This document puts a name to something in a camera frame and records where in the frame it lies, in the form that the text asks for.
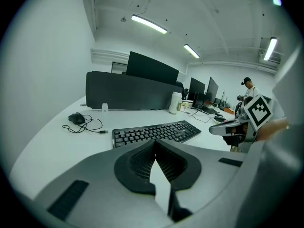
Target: mouse cable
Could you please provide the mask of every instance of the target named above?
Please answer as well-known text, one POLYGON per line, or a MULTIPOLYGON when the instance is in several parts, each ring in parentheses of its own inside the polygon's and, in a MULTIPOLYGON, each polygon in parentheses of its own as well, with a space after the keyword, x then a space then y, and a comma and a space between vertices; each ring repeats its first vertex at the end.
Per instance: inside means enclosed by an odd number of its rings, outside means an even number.
POLYGON ((84 118, 85 120, 87 120, 88 122, 87 122, 87 123, 84 123, 83 125, 79 125, 80 128, 79 128, 78 131, 75 131, 75 130, 71 129, 70 126, 68 126, 68 125, 63 125, 62 127, 65 128, 65 129, 68 129, 68 131, 71 132, 71 133, 82 133, 84 130, 88 130, 88 131, 93 132, 93 133, 107 133, 107 132, 108 132, 107 130, 106 130, 106 131, 95 131, 95 130, 101 129, 101 128, 103 127, 103 123, 102 123, 99 119, 97 119, 97 118, 92 118, 90 115, 82 115, 82 116, 83 116, 83 118, 84 118), (93 121, 93 120, 98 120, 98 121, 100 121, 101 127, 99 127, 99 128, 94 128, 94 129, 88 129, 88 128, 87 128, 87 125, 88 125, 91 121, 93 121))

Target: white desk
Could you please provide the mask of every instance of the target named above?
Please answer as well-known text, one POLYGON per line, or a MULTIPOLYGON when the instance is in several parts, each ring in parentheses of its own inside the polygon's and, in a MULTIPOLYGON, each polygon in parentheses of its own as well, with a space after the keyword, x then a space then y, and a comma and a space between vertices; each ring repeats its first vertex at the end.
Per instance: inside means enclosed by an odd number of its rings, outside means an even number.
MULTIPOLYGON (((103 113, 86 106, 80 106, 85 102, 86 99, 83 97, 71 104, 46 124, 26 146, 9 176, 9 180, 16 190, 34 199, 54 178, 84 158, 111 150, 113 148, 112 130, 117 128, 141 127, 186 120, 199 128, 202 133, 186 141, 185 144, 206 149, 230 150, 221 136, 209 133, 209 127, 215 124, 212 119, 203 123, 184 112, 172 115, 168 111, 109 111, 103 113), (84 131, 76 134, 63 129, 62 125, 69 125, 75 130, 79 129, 67 118, 75 112, 89 114, 93 118, 100 119, 104 124, 102 130, 108 130, 109 133, 98 134, 84 131)), ((234 118, 233 115, 218 108, 217 111, 227 120, 234 118)), ((195 117, 203 121, 209 119, 201 112, 195 114, 195 117)), ((88 128, 92 129, 98 126, 100 126, 100 122, 93 121, 88 125, 88 128)))

